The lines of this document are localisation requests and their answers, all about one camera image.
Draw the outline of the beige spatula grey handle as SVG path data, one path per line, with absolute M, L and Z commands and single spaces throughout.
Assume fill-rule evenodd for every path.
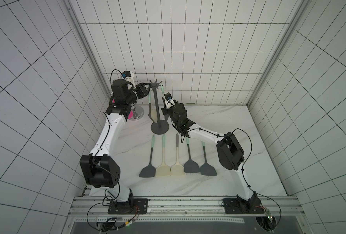
M 176 163 L 171 167 L 172 176 L 185 176 L 184 166 L 179 161 L 179 135 L 176 134 Z

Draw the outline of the beige spatula green handle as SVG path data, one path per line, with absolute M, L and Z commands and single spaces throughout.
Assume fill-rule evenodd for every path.
M 165 162 L 165 145 L 166 145 L 166 135 L 162 136 L 162 164 L 156 168 L 156 176 L 170 176 L 171 168 Z

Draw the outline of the grey utensil green handle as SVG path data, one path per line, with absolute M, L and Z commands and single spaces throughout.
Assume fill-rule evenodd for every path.
M 186 138 L 186 144 L 187 144 L 187 149 L 188 149 L 188 161 L 184 164 L 184 172 L 185 173 L 190 173 L 190 174 L 193 174 L 193 173 L 199 173 L 200 172 L 200 168 L 199 168 L 199 165 L 194 162 L 192 160 L 192 157 L 191 157 L 191 151 L 190 151 L 190 141 L 189 141 L 189 138 Z

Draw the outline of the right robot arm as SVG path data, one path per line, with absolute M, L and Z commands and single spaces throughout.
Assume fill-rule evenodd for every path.
M 214 145 L 217 149 L 218 160 L 227 170 L 234 171 L 232 176 L 238 177 L 241 191 L 236 195 L 235 202 L 230 203 L 232 207 L 237 207 L 243 212 L 258 206 L 258 194 L 251 189 L 247 182 L 247 175 L 243 169 L 247 159 L 244 158 L 244 150 L 233 132 L 220 134 L 211 132 L 201 127 L 187 117 L 187 110 L 183 103 L 176 100 L 166 100 L 162 108 L 163 115 L 169 115 L 172 126 L 186 140 L 193 138 L 200 140 L 208 145 Z

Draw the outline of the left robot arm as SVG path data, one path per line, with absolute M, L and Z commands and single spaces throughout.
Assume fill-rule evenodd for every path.
M 127 79 L 114 80 L 111 83 L 113 95 L 104 112 L 106 121 L 97 143 L 88 155 L 82 155 L 80 167 L 88 185 L 95 188 L 108 187 L 109 193 L 118 203 L 130 202 L 131 189 L 120 181 L 121 169 L 112 155 L 121 130 L 128 121 L 132 106 L 149 95 L 150 82 L 134 85 Z

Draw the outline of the grey utensil rack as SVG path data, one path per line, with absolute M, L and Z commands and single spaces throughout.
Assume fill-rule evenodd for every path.
M 160 87 L 161 82 L 158 82 L 157 80 L 150 81 L 151 87 L 150 90 L 153 90 L 153 96 L 154 96 L 154 102 L 155 102 L 155 108 L 157 112 L 157 123 L 151 124 L 151 131 L 154 134 L 157 135 L 162 135 L 165 134 L 169 130 L 169 124 L 165 120 L 162 120 L 160 117 L 160 110 L 159 110 L 159 103 L 158 103 L 158 96 L 157 96 L 157 91 Z

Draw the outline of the chrome glass holder stand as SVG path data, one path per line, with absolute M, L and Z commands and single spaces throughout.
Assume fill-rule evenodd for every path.
M 109 93 L 109 97 L 110 97 L 110 101 L 111 101 L 111 98 L 114 97 L 113 92 Z M 108 106 L 108 108 L 106 110 L 107 115 L 111 114 L 110 101 L 109 101 L 109 106 Z M 137 121 L 137 120 L 141 119 L 143 117 L 143 115 L 144 115 L 144 109 L 141 106 L 137 105 L 137 102 L 131 103 L 129 105 L 131 106 L 131 110 L 133 112 L 133 116 L 129 120 Z

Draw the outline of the pink plastic wine glass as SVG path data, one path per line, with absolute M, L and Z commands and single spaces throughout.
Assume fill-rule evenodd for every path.
M 133 116 L 133 112 L 131 110 L 131 106 L 129 104 L 124 103 L 116 103 L 114 97 L 111 98 L 111 113 L 119 114 L 124 116 L 127 120 Z

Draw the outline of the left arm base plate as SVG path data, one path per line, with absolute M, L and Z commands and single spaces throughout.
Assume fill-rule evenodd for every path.
M 109 205 L 108 214 L 144 215 L 147 213 L 148 201 L 148 199 L 131 199 L 126 202 L 113 202 Z

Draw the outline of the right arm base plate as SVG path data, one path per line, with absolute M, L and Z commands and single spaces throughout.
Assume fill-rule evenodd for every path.
M 263 214 L 264 209 L 258 208 L 256 206 L 251 206 L 249 202 L 239 199 L 239 198 L 230 198 L 223 199 L 221 203 L 222 207 L 225 210 L 226 214 L 241 215 L 241 214 Z

